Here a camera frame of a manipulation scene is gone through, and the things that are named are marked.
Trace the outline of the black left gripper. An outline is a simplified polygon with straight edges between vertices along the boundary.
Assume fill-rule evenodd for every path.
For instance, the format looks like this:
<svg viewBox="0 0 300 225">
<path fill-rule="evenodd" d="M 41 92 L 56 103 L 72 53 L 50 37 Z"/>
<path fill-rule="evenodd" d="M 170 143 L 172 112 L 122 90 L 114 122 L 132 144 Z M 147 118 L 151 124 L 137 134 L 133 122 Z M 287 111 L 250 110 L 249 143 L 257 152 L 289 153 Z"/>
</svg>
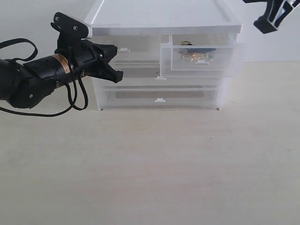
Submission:
<svg viewBox="0 0 300 225">
<path fill-rule="evenodd" d="M 84 73 L 85 76 L 118 83 L 123 79 L 123 71 L 116 71 L 108 64 L 117 51 L 114 45 L 59 38 L 53 55 L 54 77 L 80 77 Z"/>
</svg>

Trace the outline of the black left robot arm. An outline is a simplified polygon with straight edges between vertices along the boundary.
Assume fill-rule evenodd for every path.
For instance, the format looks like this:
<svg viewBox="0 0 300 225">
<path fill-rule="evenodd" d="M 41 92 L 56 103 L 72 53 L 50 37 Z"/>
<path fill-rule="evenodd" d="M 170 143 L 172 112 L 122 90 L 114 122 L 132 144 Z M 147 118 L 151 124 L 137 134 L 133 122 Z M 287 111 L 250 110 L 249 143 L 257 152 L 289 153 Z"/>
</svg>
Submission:
<svg viewBox="0 0 300 225">
<path fill-rule="evenodd" d="M 31 109 L 55 89 L 68 86 L 84 76 L 118 83 L 122 71 L 114 70 L 109 62 L 117 55 L 114 45 L 95 44 L 86 39 L 62 41 L 58 39 L 53 55 L 34 59 L 37 50 L 23 59 L 0 61 L 0 98 L 12 107 Z"/>
</svg>

